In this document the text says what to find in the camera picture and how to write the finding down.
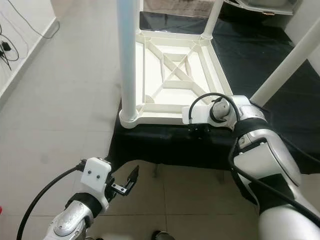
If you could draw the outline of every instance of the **tile floor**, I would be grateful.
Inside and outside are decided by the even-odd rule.
[[[35,58],[0,112],[0,239],[13,240],[39,190],[79,159],[106,156],[120,102],[115,0],[75,0],[63,9],[61,29]],[[149,240],[168,230],[177,240],[256,240],[255,208],[242,199],[229,174],[143,161],[139,181],[117,197],[89,235],[105,240]],[[79,174],[57,183],[30,217],[24,240],[42,239],[50,220],[79,189]],[[303,176],[306,197],[320,209],[320,175]]]

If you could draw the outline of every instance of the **shoe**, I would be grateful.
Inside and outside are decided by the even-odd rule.
[[[154,231],[151,240],[175,240],[173,236],[165,231]]]

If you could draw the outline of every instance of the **power adapter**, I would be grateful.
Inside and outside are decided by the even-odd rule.
[[[7,43],[6,41],[1,41],[1,45],[3,47],[3,50],[5,50],[5,51],[10,51],[11,50],[11,47],[10,47],[9,43]]]

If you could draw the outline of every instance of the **silver robot arm segment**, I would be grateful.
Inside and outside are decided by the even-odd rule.
[[[125,186],[114,183],[111,164],[101,158],[86,160],[81,177],[82,190],[71,197],[65,210],[49,225],[44,240],[84,240],[94,218],[105,213],[109,202],[120,194],[127,196],[137,182],[139,166],[127,179]]]
[[[236,167],[320,217],[302,195],[300,170],[280,136],[268,125],[264,114],[245,96],[229,98],[239,111],[240,121],[237,121],[230,103],[225,98],[217,98],[210,105],[195,105],[191,123],[231,129],[238,137],[239,154],[233,157]],[[189,107],[182,110],[185,124],[190,123],[189,110]],[[320,239],[320,228],[292,205],[237,172],[232,175],[241,194],[258,205],[260,240]]]

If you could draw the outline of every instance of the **white plastic frame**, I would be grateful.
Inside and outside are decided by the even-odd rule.
[[[117,0],[121,125],[182,125],[182,108],[209,92],[232,95],[211,44],[224,0],[216,0],[201,35],[139,28],[143,0]],[[263,106],[320,43],[320,19],[251,98]],[[213,98],[204,98],[207,105]]]

